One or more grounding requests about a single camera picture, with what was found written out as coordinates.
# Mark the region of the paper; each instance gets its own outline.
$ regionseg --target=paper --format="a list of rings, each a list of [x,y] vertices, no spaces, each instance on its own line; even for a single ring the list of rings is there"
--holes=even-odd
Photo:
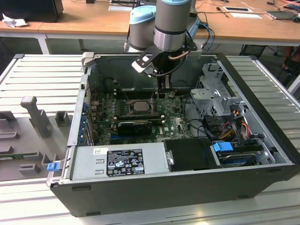
[[[132,7],[123,7],[123,6],[109,6],[108,11],[120,11],[120,12],[130,12]]]
[[[23,19],[12,19],[9,18],[7,16],[3,15],[3,20],[2,22],[4,22],[7,26],[15,28],[15,27],[21,27],[21,26],[26,26],[28,25],[28,23],[25,22],[25,20]]]
[[[248,18],[248,19],[262,19],[257,14],[249,14],[249,13],[230,13],[235,18]]]

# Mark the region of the motherboard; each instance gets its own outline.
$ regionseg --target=motherboard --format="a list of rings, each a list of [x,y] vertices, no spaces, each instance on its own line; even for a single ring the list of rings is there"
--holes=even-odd
[[[104,94],[91,102],[91,111],[98,145],[193,137],[183,116],[183,96],[118,99],[114,94]]]

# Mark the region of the white sticker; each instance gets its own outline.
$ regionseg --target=white sticker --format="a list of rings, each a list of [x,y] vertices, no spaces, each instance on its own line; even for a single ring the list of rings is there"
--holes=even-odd
[[[108,148],[95,148],[94,155],[105,155],[107,154]]]
[[[13,160],[13,159],[14,159],[14,158],[12,158],[12,157],[2,157],[2,158],[0,158],[0,161],[1,161],[1,160],[3,160],[3,161],[4,161],[4,160]]]
[[[136,167],[135,171],[139,171],[139,170],[143,170],[143,169],[144,169],[144,167]]]

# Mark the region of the blue cable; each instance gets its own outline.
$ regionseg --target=blue cable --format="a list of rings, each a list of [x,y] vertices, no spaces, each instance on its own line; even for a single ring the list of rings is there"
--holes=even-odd
[[[211,29],[208,26],[206,26],[204,23],[200,23],[200,24],[203,27],[205,27],[207,29],[207,31],[210,33],[210,46],[208,47],[208,49],[206,51],[206,52],[208,52],[210,50],[211,46],[212,46],[212,33],[211,33]]]

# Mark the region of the desk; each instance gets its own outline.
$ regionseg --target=desk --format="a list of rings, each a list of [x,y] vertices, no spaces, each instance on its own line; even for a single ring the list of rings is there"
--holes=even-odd
[[[229,0],[226,6],[247,7],[246,5]],[[276,10],[267,5],[267,0],[244,0],[253,8]],[[66,39],[106,39],[125,40],[128,31],[129,12],[108,11],[109,3],[95,2],[86,4],[85,1],[63,0],[64,12],[57,23],[30,22],[28,27],[9,28],[0,26],[0,36],[28,37],[39,41],[43,54],[50,54],[47,38]],[[215,5],[223,3],[217,0],[199,0],[196,6],[208,2]],[[278,0],[278,5],[285,2]],[[264,11],[251,9],[254,13]],[[216,6],[203,4],[198,11],[218,12]],[[272,21],[268,15],[260,15],[262,19],[226,18],[224,14],[207,14],[210,27],[214,30],[215,43],[253,44],[253,45],[285,45],[300,44],[300,24],[292,21]],[[207,38],[206,30],[199,30],[196,39],[203,42]]]
[[[221,6],[220,1],[205,1],[220,5],[223,12],[227,12]],[[267,5],[267,0],[245,0],[243,1],[253,8],[264,10],[274,10],[277,8]],[[203,1],[198,1],[196,7],[203,4]],[[286,4],[278,0],[277,5]],[[226,6],[249,8],[245,4],[235,0],[229,0]],[[203,4],[197,11],[199,12],[218,12],[217,6]],[[264,13],[263,10],[251,9],[253,13]],[[298,46],[300,44],[300,24],[292,21],[272,20],[267,15],[259,15],[262,19],[247,19],[234,18],[227,14],[229,18],[222,13],[207,14],[209,26],[214,30],[216,35],[216,43],[231,43],[231,44],[252,44],[252,45],[285,45]],[[199,14],[202,21],[205,21],[204,14]],[[202,34],[207,34],[206,30],[199,31],[197,38],[202,38]]]

